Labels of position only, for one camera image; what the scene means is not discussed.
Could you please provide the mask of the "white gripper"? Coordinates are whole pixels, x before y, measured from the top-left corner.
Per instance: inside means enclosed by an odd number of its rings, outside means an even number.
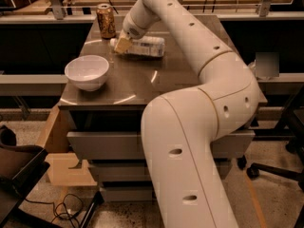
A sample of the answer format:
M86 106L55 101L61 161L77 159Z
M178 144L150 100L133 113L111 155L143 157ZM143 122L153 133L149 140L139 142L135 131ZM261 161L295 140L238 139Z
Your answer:
M159 16L148 8L143 0L137 0L123 20L123 29L114 51L125 53L132 46L132 39L141 39L159 21Z

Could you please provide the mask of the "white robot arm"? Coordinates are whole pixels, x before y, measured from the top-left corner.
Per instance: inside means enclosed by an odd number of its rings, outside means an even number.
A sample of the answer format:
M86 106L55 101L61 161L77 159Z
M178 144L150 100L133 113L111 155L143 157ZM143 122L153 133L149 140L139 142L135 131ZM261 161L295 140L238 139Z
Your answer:
M199 80L153 99L142 114L143 152L164 226L238 228L210 145L253 117L257 79L181 0L137 0L123 21L117 51L156 21L167 26Z

